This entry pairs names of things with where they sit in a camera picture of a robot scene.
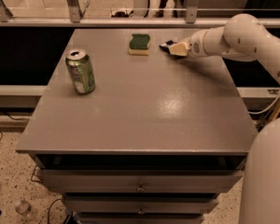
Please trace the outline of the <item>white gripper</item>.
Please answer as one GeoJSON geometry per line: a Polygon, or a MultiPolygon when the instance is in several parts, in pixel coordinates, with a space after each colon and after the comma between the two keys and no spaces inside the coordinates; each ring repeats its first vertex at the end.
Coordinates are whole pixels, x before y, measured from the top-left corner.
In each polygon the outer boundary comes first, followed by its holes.
{"type": "Polygon", "coordinates": [[[203,46],[205,34],[206,31],[198,31],[189,38],[189,43],[174,43],[169,47],[170,54],[181,57],[187,57],[189,54],[192,58],[206,57],[207,53],[203,46]]]}

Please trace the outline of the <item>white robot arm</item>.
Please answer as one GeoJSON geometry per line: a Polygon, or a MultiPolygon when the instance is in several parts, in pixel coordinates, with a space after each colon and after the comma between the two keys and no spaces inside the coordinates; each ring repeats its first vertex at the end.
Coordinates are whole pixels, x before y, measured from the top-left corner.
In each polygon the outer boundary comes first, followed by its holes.
{"type": "MultiPolygon", "coordinates": [[[[248,14],[201,30],[169,47],[177,56],[257,60],[280,84],[280,38],[248,14]]],[[[280,224],[280,118],[255,138],[245,164],[239,224],[280,224]]]]}

